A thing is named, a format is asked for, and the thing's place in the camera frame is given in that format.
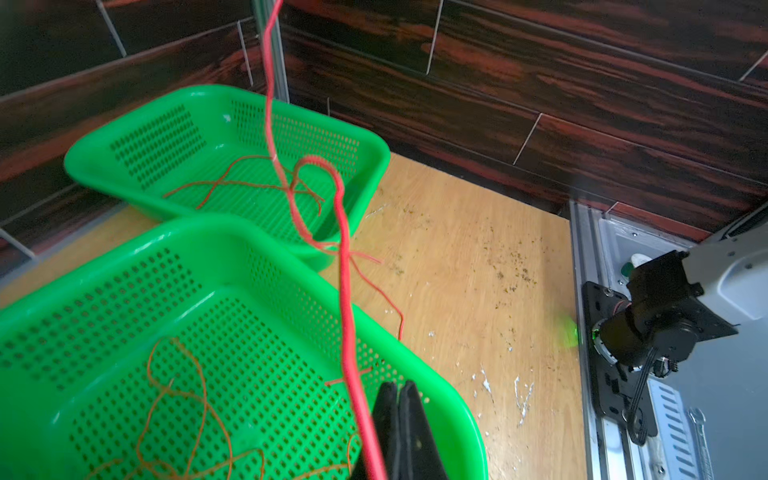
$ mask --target wooden surface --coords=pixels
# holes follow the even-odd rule
[[[0,291],[0,306],[153,225],[121,211]],[[404,342],[475,414],[490,478],[586,478],[567,220],[393,155],[353,248],[383,260],[361,268],[405,311]],[[335,267],[322,275],[336,284]],[[357,278],[353,299],[396,333],[397,314]]]

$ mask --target red wire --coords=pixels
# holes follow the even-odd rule
[[[275,147],[275,140],[272,132],[272,101],[275,95],[274,64],[272,59],[272,30],[277,22],[277,16],[280,13],[282,5],[283,0],[275,0],[270,19],[267,22],[262,35],[262,56],[266,74],[264,136],[266,137],[268,151],[272,157],[272,165],[275,168],[275,173],[280,179],[280,184],[283,188],[287,188],[288,180],[286,179],[285,172],[283,172],[283,166],[277,159],[277,149]],[[347,389],[349,390],[349,399],[352,403],[352,410],[355,414],[360,438],[362,439],[362,451],[366,460],[368,478],[370,480],[386,480],[386,469],[384,467],[382,451],[379,447],[379,439],[376,436],[376,429],[373,426],[373,420],[368,409],[366,394],[362,389],[362,383],[360,382],[359,372],[357,370],[355,318],[352,311],[352,295],[349,280],[349,221],[347,220],[343,205],[344,183],[339,172],[336,171],[331,164],[320,157],[304,157],[299,160],[293,168],[293,182],[291,183],[290,189],[286,191],[286,196],[288,197],[291,217],[293,218],[296,230],[310,245],[317,246],[319,243],[315,242],[311,233],[307,230],[306,225],[301,218],[301,214],[299,213],[299,209],[296,207],[296,199],[293,193],[299,179],[299,169],[306,164],[321,167],[333,177],[333,181],[336,184],[336,195],[333,198],[333,210],[336,214],[336,219],[339,223],[339,231],[341,233],[341,244],[339,246],[339,308],[341,310],[342,319],[342,372]]]

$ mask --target orange wire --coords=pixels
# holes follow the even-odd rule
[[[168,468],[169,470],[171,470],[174,473],[174,475],[178,475],[176,473],[176,469],[171,464],[169,464],[167,462],[163,462],[162,460],[153,460],[152,462],[148,462],[148,464],[149,465],[159,465],[161,467]],[[140,472],[143,468],[144,468],[144,465],[139,464],[139,466],[137,466],[136,468],[134,468],[133,470],[128,472],[128,475],[124,476],[123,480],[131,480],[131,478],[134,475],[136,475],[138,472]]]
[[[188,359],[192,360],[192,362],[195,365],[195,368],[197,369],[197,374],[200,377],[200,383],[203,386],[203,419],[200,422],[200,430],[197,432],[197,438],[194,442],[194,447],[192,448],[192,453],[190,453],[190,459],[187,461],[187,470],[184,471],[184,474],[188,474],[190,472],[190,468],[192,468],[192,461],[194,460],[194,456],[197,453],[197,447],[200,446],[200,439],[203,436],[203,428],[205,428],[205,415],[208,412],[208,390],[205,384],[205,375],[203,374],[203,367],[200,366],[200,362],[195,358],[194,355],[192,355],[192,352],[187,350],[186,347],[181,343],[181,341],[174,337],[170,339],[170,342],[173,343],[176,348],[179,349],[179,351],[186,356]],[[230,445],[230,458],[232,458],[232,445]],[[232,475],[232,465],[230,465],[230,474],[227,476],[227,478]]]
[[[363,370],[360,370],[360,372],[359,372],[359,373],[360,373],[360,376],[362,376],[363,374],[365,374],[365,373],[371,373],[372,371],[373,371],[373,367],[372,367],[372,366],[370,366],[370,367],[368,367],[367,369],[363,369]],[[326,382],[326,386],[335,385],[335,384],[337,384],[337,383],[341,383],[341,382],[343,382],[343,381],[344,381],[344,378],[341,378],[341,379],[336,379],[336,380],[328,380],[328,381]]]
[[[161,389],[161,395],[158,397],[158,400],[155,401],[155,403],[152,405],[152,408],[149,411],[149,415],[147,416],[147,427],[145,427],[145,428],[148,429],[149,420],[150,420],[150,418],[152,416],[152,412],[154,411],[154,408],[156,407],[157,402],[159,401],[159,398],[162,398],[163,395],[168,394],[169,396],[180,396],[182,398],[194,399],[194,400],[196,400],[196,401],[198,401],[200,403],[203,403],[203,405],[207,406],[207,409],[210,410],[210,414],[213,416],[213,418],[219,424],[219,427],[221,428],[221,432],[224,434],[224,438],[227,439],[227,446],[229,447],[229,451],[230,451],[230,460],[229,460],[229,463],[223,462],[223,463],[219,464],[220,465],[219,468],[222,468],[222,467],[224,467],[226,465],[230,466],[230,471],[229,471],[229,474],[227,475],[227,479],[229,479],[230,475],[232,475],[232,464],[234,463],[234,459],[233,459],[233,456],[232,456],[233,455],[233,452],[232,452],[232,439],[230,438],[230,435],[227,432],[227,428],[224,426],[224,423],[221,421],[221,417],[219,417],[219,415],[216,413],[216,410],[214,409],[214,406],[212,406],[207,401],[207,399],[203,399],[203,398],[201,398],[199,395],[197,395],[195,393],[184,392],[182,390],[173,390],[173,389],[170,388],[170,386],[166,387],[166,386],[162,385],[160,382],[158,382],[157,379],[155,379],[152,376],[152,359],[154,358],[154,354],[155,354],[155,351],[157,350],[157,346],[160,345],[160,342],[162,340],[163,339],[160,339],[160,340],[157,341],[157,343],[154,344],[154,346],[152,347],[152,351],[150,352],[149,359],[147,359],[147,378],[149,379],[150,384],[152,386],[155,386],[155,387]],[[178,339],[174,338],[174,339],[171,340],[171,342],[173,342],[174,345],[177,348],[180,349],[182,354],[184,354],[185,356],[188,356],[188,358],[191,358],[195,362],[196,366],[200,365],[200,363],[197,361],[197,359],[194,358],[192,353],[189,350],[187,350],[186,348],[184,348],[184,346],[181,345],[181,342]],[[202,367],[198,370],[198,372],[202,375]],[[172,479],[176,478],[176,477],[168,477],[166,475],[162,475],[161,473],[157,472],[154,468],[151,468],[151,466],[147,466],[148,462],[146,462],[143,459],[143,457],[141,456],[141,452],[139,450],[139,446],[141,445],[141,442],[144,440],[144,435],[146,435],[146,431],[142,432],[142,435],[140,435],[140,437],[139,437],[139,443],[137,443],[137,445],[136,445],[136,453],[137,453],[137,457],[139,458],[139,462],[141,462],[142,465],[145,465],[145,467],[150,472],[152,472],[155,476],[157,476],[159,478],[164,478],[166,480],[172,480]],[[242,458],[242,457],[243,457],[243,455],[239,455],[239,456],[235,457],[235,459]],[[185,475],[183,478],[185,478],[186,480],[191,480],[192,478],[199,478],[199,477],[197,477],[196,475],[192,475],[192,476],[186,476]]]
[[[330,472],[332,470],[341,470],[342,468],[347,468],[347,467],[348,465],[346,463],[339,463],[338,465],[331,465],[328,467],[317,468],[315,470],[312,470],[311,472],[303,473],[302,475],[295,477],[293,480],[302,480],[303,478],[309,478],[319,473]]]
[[[349,441],[346,443],[346,467],[349,470],[349,476],[352,476],[352,459],[349,457],[349,450],[352,448],[352,440],[357,436],[359,439],[360,436],[357,435],[357,432],[354,432],[350,437]]]
[[[218,180],[199,180],[199,181],[195,181],[195,182],[190,182],[190,183],[188,183],[188,184],[184,184],[184,185],[182,185],[181,187],[178,187],[178,188],[176,188],[176,189],[174,189],[174,190],[171,190],[171,191],[170,191],[170,192],[168,192],[167,194],[164,194],[164,195],[163,195],[163,198],[168,198],[168,197],[170,197],[171,195],[177,194],[177,193],[179,193],[180,191],[182,191],[182,190],[184,190],[184,189],[186,189],[186,188],[189,188],[189,187],[196,187],[196,186],[198,186],[198,185],[213,185],[213,184],[217,184],[217,185],[220,185],[220,186],[226,186],[226,185],[243,185],[243,186],[245,186],[245,187],[254,187],[254,188],[273,188],[273,189],[275,189],[275,190],[285,191],[285,190],[284,190],[284,189],[283,189],[281,186],[279,186],[279,185],[268,185],[268,184],[252,184],[251,182],[246,182],[246,181],[242,181],[242,180],[224,180],[224,181],[221,181],[221,182],[219,182]],[[307,194],[307,195],[311,195],[311,194],[312,194],[312,192],[309,192],[309,191],[307,191],[307,190],[297,190],[297,191],[296,191],[296,193],[297,193],[297,194]]]
[[[381,296],[384,297],[384,300],[387,301],[389,306],[391,306],[393,309],[397,310],[397,313],[400,315],[400,328],[397,330],[397,340],[402,342],[402,330],[406,326],[406,316],[403,315],[402,310],[395,305],[393,301],[389,299],[389,297],[384,293],[384,291],[380,288],[378,288],[371,280],[368,279],[367,276],[363,275],[360,271],[360,267],[357,266],[357,262],[355,261],[354,257],[349,257],[349,261],[352,262],[352,266],[355,267],[355,271],[357,271],[357,274],[360,275],[360,278],[365,280],[366,283],[368,283],[375,291],[379,292]]]
[[[108,460],[102,463],[101,465],[99,465],[98,467],[94,468],[93,472],[86,475],[85,478],[83,478],[83,480],[88,480],[92,478],[94,475],[98,475],[102,471],[106,470],[107,468],[110,468],[115,465],[120,465],[122,462],[123,462],[122,458],[113,458],[112,460]]]

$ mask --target tile grout line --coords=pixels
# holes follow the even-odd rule
[[[435,32],[432,34],[432,46],[429,47],[429,61],[427,62],[427,72],[425,75],[429,75],[429,69],[432,68],[432,57],[435,55],[435,42],[437,41],[437,29],[440,26],[440,17],[442,16],[442,4],[445,0],[440,0],[440,5],[437,8],[437,20],[435,20]]]
[[[513,167],[514,167],[514,165],[516,163],[518,163],[518,159],[520,158],[520,155],[522,155],[522,153],[523,153],[523,148],[525,148],[525,145],[527,145],[528,141],[531,140],[531,136],[533,135],[533,131],[536,130],[536,125],[538,125],[538,121],[541,120],[541,116],[542,115],[543,115],[542,113],[538,114],[538,117],[536,117],[536,121],[533,122],[533,127],[531,127],[531,131],[528,132],[528,136],[525,138],[525,141],[523,142],[523,145],[520,146],[520,150],[518,151],[518,154],[515,157],[515,161],[512,162],[512,166]]]
[[[243,48],[243,58],[245,58],[245,68],[248,70],[248,81],[253,87],[253,74],[250,72],[250,62],[248,61],[248,50],[245,48],[245,38],[243,38],[243,27],[240,26],[240,20],[237,21],[237,35],[240,37],[240,47]]]
[[[37,257],[37,255],[35,255],[35,252],[33,252],[32,250],[30,250],[27,247],[25,247],[22,242],[16,240],[13,237],[13,235],[11,235],[10,233],[6,232],[2,228],[0,228],[0,238],[5,238],[5,240],[8,243],[10,243],[14,247],[18,248],[19,250],[21,250],[23,252],[23,254],[26,255],[27,257],[29,257],[29,258],[31,258],[33,260]]]
[[[196,33],[194,35],[190,35],[188,37],[179,38],[178,40],[169,41],[168,43],[165,43],[165,44],[162,44],[162,45],[158,45],[157,47],[152,47],[152,48],[149,48],[148,50],[144,50],[144,51],[140,51],[138,53],[134,53],[134,54],[131,55],[131,58],[132,59],[134,59],[134,58],[135,59],[146,58],[146,57],[155,55],[159,51],[163,51],[166,48],[171,48],[171,47],[175,47],[177,45],[181,45],[184,42],[192,41],[192,40],[194,40],[196,38],[200,38],[200,37],[203,37],[205,35],[209,35],[210,33],[213,33],[215,31],[224,30],[225,28],[233,27],[236,24],[237,24],[237,22],[231,22],[231,23],[228,23],[226,25],[221,25],[220,27],[212,28],[210,30],[206,30],[206,31],[202,31],[200,33]],[[63,81],[63,80],[72,80],[74,78],[79,78],[79,77],[82,77],[84,75],[92,74],[92,73],[94,73],[96,71],[99,71],[102,68],[111,67],[111,66],[114,66],[114,65],[122,65],[122,64],[118,64],[118,62],[120,62],[120,61],[125,61],[125,59],[124,58],[118,58],[116,60],[105,62],[105,63],[103,63],[101,65],[96,65],[95,67],[90,67],[90,68],[86,68],[84,70],[76,71],[75,73],[67,74],[67,75],[65,75],[63,77],[54,78],[53,80],[49,80],[49,81],[44,81],[41,84],[33,85],[33,86],[31,86],[29,88],[26,88],[24,90],[15,91],[13,93],[10,93],[10,94],[7,94],[5,96],[0,97],[0,103],[5,102],[5,101],[12,101],[12,100],[15,100],[17,98],[23,97],[25,95],[29,95],[29,94],[32,94],[32,93],[37,93],[37,92],[43,91],[46,88],[51,87],[51,85],[53,85],[56,82],[60,82],[60,81]]]
[[[118,50],[120,50],[120,55],[123,55],[123,58],[126,58],[128,56],[128,53],[126,53],[125,47],[123,46],[123,41],[120,39],[120,35],[118,35],[118,30],[114,27],[114,24],[112,23],[112,19],[109,18],[109,13],[107,12],[107,9],[104,7],[104,3],[101,0],[96,0],[96,6],[101,12],[101,17],[104,18],[104,22],[107,24],[107,28],[109,28],[109,33],[112,35],[112,38],[114,39],[114,43],[118,45]]]
[[[4,219],[3,221],[0,221],[0,228],[3,228],[4,226],[6,226],[9,223],[11,223],[13,220],[16,220],[17,218],[22,217],[22,216],[28,214],[29,212],[33,211],[35,208],[40,207],[41,205],[44,205],[47,202],[49,202],[51,200],[54,200],[55,198],[60,197],[63,194],[66,194],[67,192],[69,192],[70,190],[75,188],[77,185],[78,184],[69,185],[68,187],[64,187],[64,188],[60,189],[59,191],[56,191],[53,194],[48,195],[46,198],[44,198],[42,200],[38,200],[38,201],[34,202],[32,205],[30,205],[29,207],[26,207],[24,210],[21,210],[21,211],[17,212],[16,214],[11,215],[10,217]]]
[[[752,64],[752,66],[750,67],[750,69],[749,69],[749,70],[747,70],[747,71],[746,71],[746,72],[745,72],[745,73],[744,73],[744,74],[741,76],[741,78],[739,78],[739,81],[744,81],[744,79],[745,79],[745,78],[747,78],[748,76],[750,76],[750,73],[752,73],[752,70],[754,70],[755,68],[757,68],[757,65],[760,65],[760,64],[763,62],[763,60],[765,60],[765,59],[766,59],[766,57],[768,57],[768,50],[766,50],[766,52],[765,52],[765,53],[764,53],[762,56],[760,56],[760,58],[758,58],[758,59],[757,59],[757,61],[756,61],[755,63],[753,63],[753,64]]]

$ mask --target wall tile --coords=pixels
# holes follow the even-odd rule
[[[763,0],[468,2],[732,80],[768,48]]]
[[[533,111],[410,74],[283,29],[288,83],[377,118],[511,163]]]
[[[706,230],[701,230],[700,228],[692,227],[691,225],[686,225],[685,223],[671,220],[662,217],[661,215],[652,214],[646,210],[632,207],[631,205],[623,204],[621,202],[614,206],[613,210],[611,210],[611,214],[617,217],[627,218],[628,220],[634,220],[643,225],[650,225],[663,232],[671,233],[677,237],[687,238],[694,242],[700,242],[711,235],[711,233]]]
[[[304,93],[301,90],[288,87],[288,95],[290,96],[290,103],[306,108],[308,110],[316,111],[319,114],[328,114],[328,99],[317,98],[310,94]]]
[[[250,0],[107,0],[104,7],[128,54],[253,15]]]
[[[39,255],[119,203],[117,198],[78,185],[66,194],[17,217],[3,228]]]
[[[510,164],[478,154],[432,135],[346,108],[331,100],[331,115],[366,128],[387,142],[391,151],[454,177],[551,213],[559,212],[570,196],[591,198],[605,210],[614,203],[588,192],[540,177]]]
[[[120,58],[96,2],[0,4],[0,96]]]
[[[547,115],[516,166],[708,231],[768,197],[765,185]]]
[[[24,252],[0,237],[0,277],[19,268],[30,260]]]
[[[430,75],[768,183],[768,91],[453,2]]]
[[[281,25],[426,72],[440,0],[287,0]]]
[[[0,98],[0,221],[71,183],[62,159],[86,133],[169,91],[213,83],[250,88],[236,25]]]

